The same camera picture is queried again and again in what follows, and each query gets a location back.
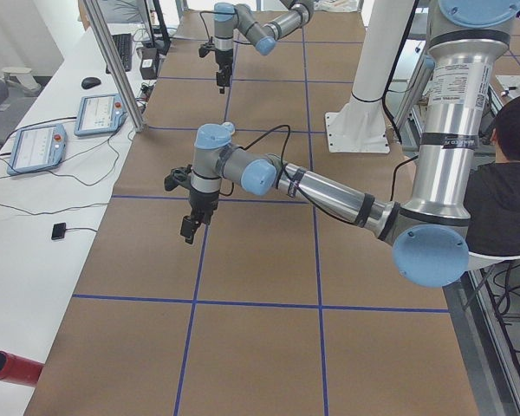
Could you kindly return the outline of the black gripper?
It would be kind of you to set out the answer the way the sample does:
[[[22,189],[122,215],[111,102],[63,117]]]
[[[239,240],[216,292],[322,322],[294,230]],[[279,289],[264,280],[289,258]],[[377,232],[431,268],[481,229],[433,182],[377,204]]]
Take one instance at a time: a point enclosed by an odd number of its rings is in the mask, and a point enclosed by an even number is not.
[[[233,49],[215,50],[216,64],[218,65],[218,71],[216,73],[217,78],[230,78],[232,75],[233,67]]]
[[[190,190],[189,202],[192,214],[184,216],[181,223],[180,235],[187,244],[193,244],[198,221],[201,224],[210,224],[214,211],[218,208],[219,191],[200,192]]]

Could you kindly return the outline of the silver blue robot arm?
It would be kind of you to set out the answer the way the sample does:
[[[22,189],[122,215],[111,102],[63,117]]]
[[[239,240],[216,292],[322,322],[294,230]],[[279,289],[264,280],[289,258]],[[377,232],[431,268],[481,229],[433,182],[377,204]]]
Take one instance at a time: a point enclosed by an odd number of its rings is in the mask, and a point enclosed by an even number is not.
[[[313,1],[282,1],[289,12],[259,25],[248,6],[218,3],[214,14],[214,41],[207,48],[221,58],[218,84],[228,86],[231,76],[233,31],[239,30],[261,55],[276,41],[303,27],[313,14]],[[387,1],[374,5],[366,50],[354,81],[354,94],[384,92],[385,72],[392,74],[393,60],[382,54],[396,48],[376,47],[384,40]],[[432,89],[419,147],[419,164],[411,198],[401,204],[380,202],[315,172],[283,160],[281,156],[256,155],[231,143],[229,126],[205,124],[194,143],[193,162],[174,168],[164,180],[167,191],[182,186],[189,192],[190,215],[183,217],[180,235],[193,243],[201,224],[209,224],[218,207],[222,179],[245,191],[263,196],[274,187],[290,198],[304,198],[330,217],[366,228],[393,246],[393,260],[402,276],[426,287],[446,286],[465,271],[518,259],[490,256],[469,249],[464,236],[470,214],[463,207],[465,188],[493,64],[509,47],[520,1],[432,1],[427,35],[428,52],[435,63]],[[375,51],[380,66],[367,80],[364,62]],[[378,152],[385,137],[376,138],[375,116],[381,95],[365,95],[339,113],[327,113],[327,133],[333,134],[332,152]]]
[[[231,82],[235,30],[238,30],[260,55],[268,55],[278,40],[306,25],[315,12],[313,1],[282,1],[282,4],[288,11],[267,23],[258,22],[247,4],[214,5],[213,36],[201,47],[199,56],[205,57],[210,51],[214,52],[218,65],[216,81],[221,89],[229,87]]]

